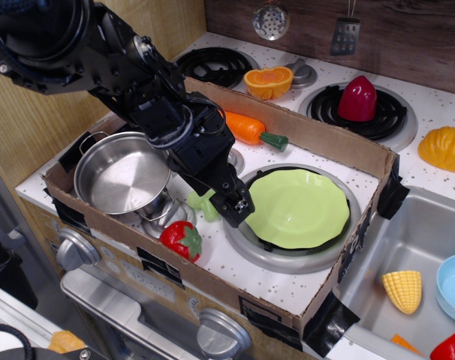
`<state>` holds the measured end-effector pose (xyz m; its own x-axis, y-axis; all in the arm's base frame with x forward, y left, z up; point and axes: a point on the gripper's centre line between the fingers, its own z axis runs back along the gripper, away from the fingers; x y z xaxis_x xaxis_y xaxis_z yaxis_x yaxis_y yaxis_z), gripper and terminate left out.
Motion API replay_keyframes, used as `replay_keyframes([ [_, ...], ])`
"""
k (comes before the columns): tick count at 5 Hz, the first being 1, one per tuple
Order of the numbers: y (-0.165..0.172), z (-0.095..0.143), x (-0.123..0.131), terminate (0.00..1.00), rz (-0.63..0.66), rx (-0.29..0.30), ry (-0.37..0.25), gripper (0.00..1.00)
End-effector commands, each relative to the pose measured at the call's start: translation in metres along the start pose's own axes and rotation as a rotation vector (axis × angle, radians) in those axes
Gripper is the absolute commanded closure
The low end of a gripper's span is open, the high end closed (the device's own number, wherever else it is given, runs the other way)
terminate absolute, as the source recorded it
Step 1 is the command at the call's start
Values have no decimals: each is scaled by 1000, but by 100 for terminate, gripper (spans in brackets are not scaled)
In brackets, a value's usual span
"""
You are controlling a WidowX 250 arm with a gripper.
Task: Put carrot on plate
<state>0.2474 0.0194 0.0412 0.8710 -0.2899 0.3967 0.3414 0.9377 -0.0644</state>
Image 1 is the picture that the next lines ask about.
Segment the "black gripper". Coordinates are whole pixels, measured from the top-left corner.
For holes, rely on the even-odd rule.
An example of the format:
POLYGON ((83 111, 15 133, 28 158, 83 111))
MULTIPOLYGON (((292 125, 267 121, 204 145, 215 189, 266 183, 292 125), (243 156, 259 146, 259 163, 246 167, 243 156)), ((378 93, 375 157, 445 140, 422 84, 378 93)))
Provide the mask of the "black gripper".
POLYGON ((200 195, 208 190, 215 210, 237 228, 255 211, 251 194, 237 178, 228 155, 234 135, 223 110, 208 99, 149 100, 146 139, 169 154, 169 166, 200 195))

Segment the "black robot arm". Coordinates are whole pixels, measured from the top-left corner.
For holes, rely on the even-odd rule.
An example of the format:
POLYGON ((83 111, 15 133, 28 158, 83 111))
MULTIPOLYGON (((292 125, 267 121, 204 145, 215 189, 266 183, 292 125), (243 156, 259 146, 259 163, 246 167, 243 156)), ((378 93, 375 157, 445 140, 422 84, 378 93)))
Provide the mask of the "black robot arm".
POLYGON ((126 122, 233 226, 255 206, 228 162, 224 110, 185 88, 148 37, 95 1, 0 1, 0 73, 43 94, 86 91, 126 122))

